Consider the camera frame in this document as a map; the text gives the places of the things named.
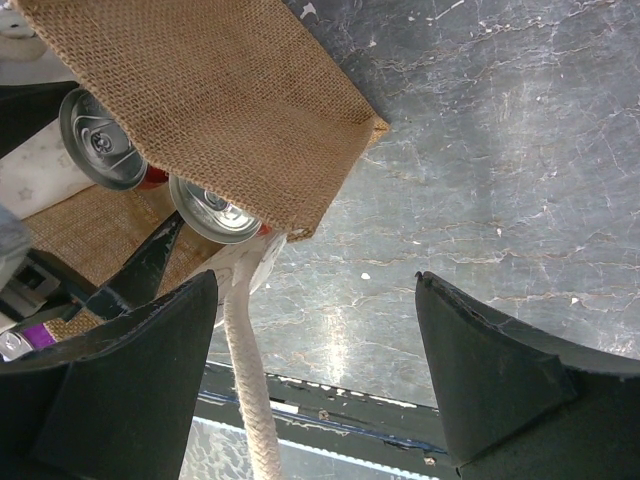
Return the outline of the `burlap canvas bag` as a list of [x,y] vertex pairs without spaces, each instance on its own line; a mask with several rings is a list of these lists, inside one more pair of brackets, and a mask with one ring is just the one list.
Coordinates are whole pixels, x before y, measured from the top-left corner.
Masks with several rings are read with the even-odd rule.
[[[274,242],[311,236],[355,161],[386,130],[280,1],[18,1],[37,35],[152,165],[264,221]],[[260,479],[281,477],[248,314],[265,255],[214,271]]]

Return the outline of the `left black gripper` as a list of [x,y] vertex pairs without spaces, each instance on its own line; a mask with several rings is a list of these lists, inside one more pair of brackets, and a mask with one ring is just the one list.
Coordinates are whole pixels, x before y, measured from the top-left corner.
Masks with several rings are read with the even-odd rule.
[[151,302],[183,226],[174,211],[96,291],[50,252],[2,246],[1,319],[72,320],[86,310],[112,320]]

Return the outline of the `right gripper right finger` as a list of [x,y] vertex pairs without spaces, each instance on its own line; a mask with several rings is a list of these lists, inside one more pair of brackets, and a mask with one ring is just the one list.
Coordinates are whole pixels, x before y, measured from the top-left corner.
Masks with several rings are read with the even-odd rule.
[[415,304],[464,479],[635,479],[639,364],[548,334],[430,272]]

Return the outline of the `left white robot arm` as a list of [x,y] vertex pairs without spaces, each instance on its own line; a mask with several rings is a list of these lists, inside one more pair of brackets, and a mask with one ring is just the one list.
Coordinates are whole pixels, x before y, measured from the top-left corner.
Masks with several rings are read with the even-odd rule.
[[[3,86],[1,153],[14,151],[51,123],[65,94],[79,96],[73,82]],[[156,297],[183,225],[173,212],[97,287],[53,253],[32,247],[26,227],[3,207],[1,312],[27,327],[56,318],[69,321],[83,310],[103,320],[135,310]]]

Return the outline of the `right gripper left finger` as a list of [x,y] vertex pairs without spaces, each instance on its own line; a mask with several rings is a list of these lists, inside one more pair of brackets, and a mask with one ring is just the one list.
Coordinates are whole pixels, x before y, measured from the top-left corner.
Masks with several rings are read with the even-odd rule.
[[212,271],[1,367],[5,479],[179,476],[217,312]]

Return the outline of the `red cola can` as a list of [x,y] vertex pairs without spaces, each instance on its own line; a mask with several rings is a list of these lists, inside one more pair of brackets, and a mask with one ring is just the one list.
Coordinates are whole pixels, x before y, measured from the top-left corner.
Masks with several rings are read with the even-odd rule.
[[75,165],[94,183],[116,191],[148,190],[168,181],[137,151],[110,113],[87,90],[76,88],[63,99],[59,127]]
[[271,232],[271,228],[245,210],[175,175],[168,180],[176,210],[202,237],[223,245],[245,242]]

